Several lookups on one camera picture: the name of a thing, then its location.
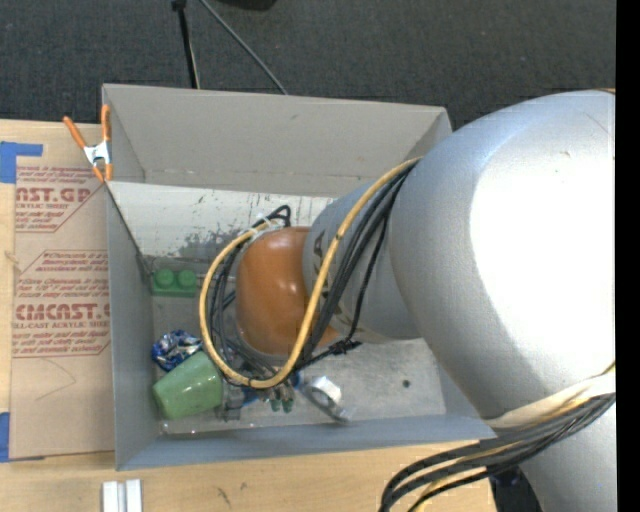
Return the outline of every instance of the small white object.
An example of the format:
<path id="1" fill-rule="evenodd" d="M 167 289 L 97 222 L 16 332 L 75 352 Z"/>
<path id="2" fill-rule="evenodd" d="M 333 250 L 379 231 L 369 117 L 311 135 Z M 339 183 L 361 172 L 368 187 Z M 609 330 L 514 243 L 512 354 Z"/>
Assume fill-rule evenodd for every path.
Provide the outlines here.
<path id="1" fill-rule="evenodd" d="M 142 482 L 139 479 L 104 482 L 102 512 L 142 512 Z"/>

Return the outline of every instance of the green cup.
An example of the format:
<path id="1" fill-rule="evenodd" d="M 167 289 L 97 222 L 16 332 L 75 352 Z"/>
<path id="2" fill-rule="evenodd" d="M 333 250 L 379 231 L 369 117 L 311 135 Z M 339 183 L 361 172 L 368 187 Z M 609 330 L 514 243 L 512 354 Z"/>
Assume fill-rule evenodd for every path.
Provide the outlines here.
<path id="1" fill-rule="evenodd" d="M 220 370 L 198 352 L 156 382 L 153 397 L 162 416 L 175 420 L 218 407 L 222 386 Z"/>

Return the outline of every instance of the green lego brick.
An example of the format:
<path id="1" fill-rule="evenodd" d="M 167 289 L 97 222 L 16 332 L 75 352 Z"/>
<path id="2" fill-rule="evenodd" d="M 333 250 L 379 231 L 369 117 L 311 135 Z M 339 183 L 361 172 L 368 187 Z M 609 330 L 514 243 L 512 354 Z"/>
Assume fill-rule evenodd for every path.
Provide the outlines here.
<path id="1" fill-rule="evenodd" d="M 151 293 L 163 297 L 195 297 L 198 279 L 193 270 L 174 272 L 163 268 L 151 276 Z"/>

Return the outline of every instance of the gray box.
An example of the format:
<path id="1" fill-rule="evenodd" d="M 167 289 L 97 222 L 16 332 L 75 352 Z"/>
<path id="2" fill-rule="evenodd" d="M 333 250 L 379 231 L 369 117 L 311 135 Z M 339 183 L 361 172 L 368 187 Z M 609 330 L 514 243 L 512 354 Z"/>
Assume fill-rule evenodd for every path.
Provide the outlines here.
<path id="1" fill-rule="evenodd" d="M 258 403 L 236 423 L 172 423 L 151 396 L 153 341 L 173 328 L 199 332 L 194 301 L 151 296 L 149 265 L 202 273 L 238 229 L 282 201 L 293 201 L 295 223 L 311 222 L 331 198 L 446 137 L 444 109 L 121 85 L 105 85 L 104 102 L 115 169 L 106 215 L 118 469 L 493 435 L 422 340 L 363 346 L 307 370 L 358 407 L 346 426 L 301 397 L 291 415 Z"/>

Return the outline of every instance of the orange object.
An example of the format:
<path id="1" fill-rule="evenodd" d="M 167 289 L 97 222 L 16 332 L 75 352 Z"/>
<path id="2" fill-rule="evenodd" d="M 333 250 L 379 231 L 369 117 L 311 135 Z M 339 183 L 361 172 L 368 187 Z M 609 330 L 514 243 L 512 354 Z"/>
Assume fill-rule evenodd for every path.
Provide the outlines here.
<path id="1" fill-rule="evenodd" d="M 309 297 L 302 275 L 308 227 L 267 233 L 245 252 L 236 277 L 236 316 L 243 339 L 256 350 L 287 355 L 293 347 Z M 320 345 L 338 336 L 328 326 Z"/>
<path id="2" fill-rule="evenodd" d="M 111 180 L 113 177 L 113 164 L 111 163 L 111 110 L 109 105 L 102 105 L 100 111 L 100 124 L 102 125 L 102 142 L 95 146 L 87 146 L 84 137 L 78 130 L 78 127 L 71 120 L 70 117 L 64 116 L 62 122 L 69 129 L 71 137 L 76 141 L 76 144 L 82 149 L 89 160 L 89 163 L 93 166 L 93 173 L 104 183 L 106 180 Z M 96 162 L 98 160 L 104 160 L 104 175 L 100 172 Z"/>

